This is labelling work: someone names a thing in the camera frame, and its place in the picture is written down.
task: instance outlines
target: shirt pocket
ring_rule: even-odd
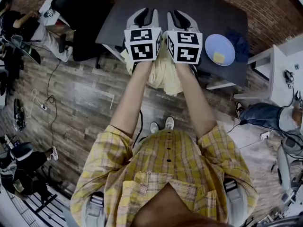
[[[203,187],[199,188],[195,199],[194,212],[222,223],[227,221],[227,212],[220,204],[216,190],[204,192]]]
[[[136,213],[142,207],[147,191],[148,177],[146,173],[138,172],[133,181],[123,181],[122,195],[119,200],[116,223],[126,226],[131,223]]]

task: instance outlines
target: power strip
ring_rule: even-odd
[[[43,104],[41,104],[40,106],[43,110],[45,110],[45,111],[47,110],[47,107],[45,107]]]
[[[266,140],[269,138],[270,131],[266,131],[265,133],[260,134],[260,139],[261,140]]]

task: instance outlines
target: wooden floor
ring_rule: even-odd
[[[55,105],[47,103],[47,110],[40,108],[34,100],[32,92],[37,89],[37,99],[43,103],[47,98],[47,83],[58,60],[50,52],[39,50],[42,56],[41,65],[36,65],[25,58],[25,68],[16,82],[16,91],[8,97],[8,105],[0,113],[0,135],[16,135],[21,142],[30,141],[39,151],[51,147],[52,134],[49,129],[55,118]],[[99,132],[108,125],[117,103],[130,79],[125,65],[112,55],[101,58],[101,69],[94,68],[95,60],[63,63],[53,74],[49,86],[49,95],[54,95],[58,117],[53,124],[54,145],[57,147],[59,160],[47,162],[53,166],[53,177],[62,179],[62,188],[73,191],[82,172],[82,168]],[[204,88],[209,78],[202,78]],[[248,88],[264,88],[266,81],[248,71]],[[237,87],[218,89],[204,93],[211,107],[215,110],[218,120],[229,130],[236,116],[233,94]],[[28,118],[26,128],[16,132],[13,127],[13,101],[19,98],[26,109]],[[158,122],[163,127],[168,116],[175,119],[175,127],[185,130],[191,135],[193,128],[183,94],[176,97],[168,96],[162,89],[146,87],[142,104],[143,131],[141,136],[149,134],[150,123]],[[138,121],[134,134],[136,137],[140,127]],[[231,133],[232,138],[243,147],[258,141],[260,132],[264,130],[255,126],[237,127]],[[270,169],[276,159],[274,150],[266,145],[254,145],[241,149],[251,170],[253,182],[260,194],[254,216],[258,219],[268,214],[269,210],[278,205],[282,189],[278,185],[277,174]]]

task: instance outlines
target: yellow cloth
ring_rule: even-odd
[[[198,146],[185,132],[168,130],[143,140],[134,156],[132,145],[131,138],[111,125],[98,135],[71,199],[79,225],[84,201],[104,185],[108,227],[130,226],[139,209],[167,183],[191,211],[227,222],[225,175],[244,187],[249,214],[255,208],[258,194],[249,170],[220,127],[203,136]]]
[[[126,50],[121,55],[126,62],[126,69],[132,74],[134,63],[130,61]],[[167,95],[176,95],[182,92],[181,82],[178,78],[175,64],[166,49],[164,37],[162,37],[162,46],[159,50],[156,61],[152,62],[151,73],[148,77],[148,85],[153,88],[163,88]]]

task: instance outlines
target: foot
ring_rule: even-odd
[[[68,48],[63,52],[65,53],[65,58],[62,58],[63,62],[68,62],[68,59],[70,58],[71,54],[72,54],[72,47],[68,46]]]
[[[174,119],[172,117],[168,117],[166,122],[165,122],[165,129],[166,130],[173,130],[175,126]]]
[[[57,152],[57,149],[56,149],[56,147],[55,146],[53,146],[53,148],[52,148],[52,153],[51,153],[51,155],[47,158],[47,160],[48,161],[50,161],[50,160],[52,160],[52,156],[53,156],[53,159],[56,161],[56,160],[58,160],[58,152]]]
[[[236,112],[237,112],[239,120],[240,120],[240,113],[242,112],[242,110],[244,110],[243,106],[241,105],[240,102],[237,102],[236,103]]]
[[[159,125],[156,122],[151,123],[151,133],[154,134],[159,131]]]

